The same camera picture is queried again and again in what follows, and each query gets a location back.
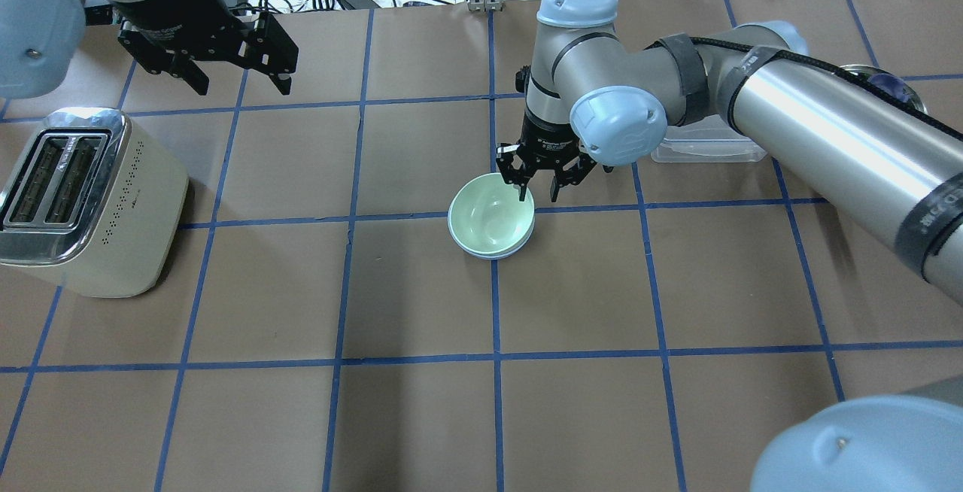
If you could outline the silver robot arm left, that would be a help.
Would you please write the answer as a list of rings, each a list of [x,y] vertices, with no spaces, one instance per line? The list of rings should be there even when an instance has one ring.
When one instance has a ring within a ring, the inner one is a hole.
[[[1,0],[1,92],[28,99],[55,90],[85,33],[86,0]],[[199,95],[201,62],[229,62],[291,91],[299,49],[269,12],[241,18],[224,0],[107,0],[123,18],[118,43],[149,74],[169,74]]]

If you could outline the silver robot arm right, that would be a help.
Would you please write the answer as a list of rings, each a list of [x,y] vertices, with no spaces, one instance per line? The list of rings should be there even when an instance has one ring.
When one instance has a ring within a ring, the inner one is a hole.
[[[501,144],[503,180],[525,196],[626,166],[670,126],[719,115],[882,242],[912,273],[961,300],[961,135],[867,78],[809,57],[785,21],[708,37],[674,34],[629,53],[618,0],[541,0],[521,136]],[[768,444],[753,491],[959,491],[961,379],[858,397]]]

